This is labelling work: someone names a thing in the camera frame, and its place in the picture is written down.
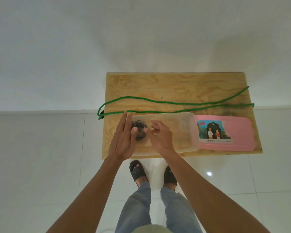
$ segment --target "clear plastic container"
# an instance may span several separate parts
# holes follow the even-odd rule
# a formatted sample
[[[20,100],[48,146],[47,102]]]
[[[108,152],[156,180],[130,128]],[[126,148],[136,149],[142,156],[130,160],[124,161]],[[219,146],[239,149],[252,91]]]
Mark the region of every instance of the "clear plastic container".
[[[195,151],[199,149],[199,133],[195,115],[193,113],[148,114],[132,117],[132,121],[143,121],[149,129],[151,120],[162,121],[172,131],[172,143],[177,153]],[[136,142],[133,156],[155,155],[149,138],[146,136]]]

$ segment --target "wooden board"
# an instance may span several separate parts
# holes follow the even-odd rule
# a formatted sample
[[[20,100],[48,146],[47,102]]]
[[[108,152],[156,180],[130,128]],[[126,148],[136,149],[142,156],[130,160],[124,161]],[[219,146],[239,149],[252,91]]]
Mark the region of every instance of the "wooden board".
[[[107,73],[105,101],[123,96],[137,96],[153,100],[203,103],[228,98],[247,86],[244,73]],[[249,91],[225,102],[226,104],[251,103]],[[195,105],[158,104],[144,100],[123,99],[105,106],[105,113],[123,110],[158,110],[172,112]],[[228,155],[262,153],[262,146],[251,106],[238,108],[210,108],[194,114],[246,117],[254,130],[255,149],[252,152],[203,150],[180,154],[181,156]],[[110,142],[121,114],[104,118],[102,159],[108,156]],[[157,158],[138,156],[138,158]]]

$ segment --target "light blue jeans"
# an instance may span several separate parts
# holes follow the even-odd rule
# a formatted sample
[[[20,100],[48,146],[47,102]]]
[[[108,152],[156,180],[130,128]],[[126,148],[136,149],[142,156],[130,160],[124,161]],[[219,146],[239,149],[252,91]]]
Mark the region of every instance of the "light blue jeans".
[[[194,211],[187,199],[167,187],[161,189],[161,198],[167,217],[166,227],[173,233],[202,233]],[[151,224],[151,188],[144,182],[126,201],[115,233],[131,233],[137,227]]]

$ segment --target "left hand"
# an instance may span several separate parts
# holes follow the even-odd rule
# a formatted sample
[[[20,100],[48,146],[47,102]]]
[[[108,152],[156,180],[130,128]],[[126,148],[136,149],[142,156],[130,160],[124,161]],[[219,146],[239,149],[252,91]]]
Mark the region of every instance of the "left hand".
[[[116,157],[120,161],[129,159],[132,156],[135,150],[138,128],[131,129],[131,126],[132,116],[127,116],[127,112],[124,112],[111,141],[109,156]]]

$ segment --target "black sandal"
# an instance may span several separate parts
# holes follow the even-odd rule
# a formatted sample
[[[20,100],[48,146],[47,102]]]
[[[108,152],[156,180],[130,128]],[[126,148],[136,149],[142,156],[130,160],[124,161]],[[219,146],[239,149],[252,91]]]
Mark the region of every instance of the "black sandal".
[[[168,183],[175,184],[176,186],[178,184],[177,179],[175,178],[169,166],[167,166],[164,172],[164,184],[168,184]]]
[[[136,181],[139,177],[142,177],[142,176],[145,176],[147,178],[147,176],[145,174],[145,170],[143,169],[143,166],[139,160],[132,161],[129,165],[129,170],[130,170],[130,173],[132,174],[132,178],[134,179],[134,181]]]

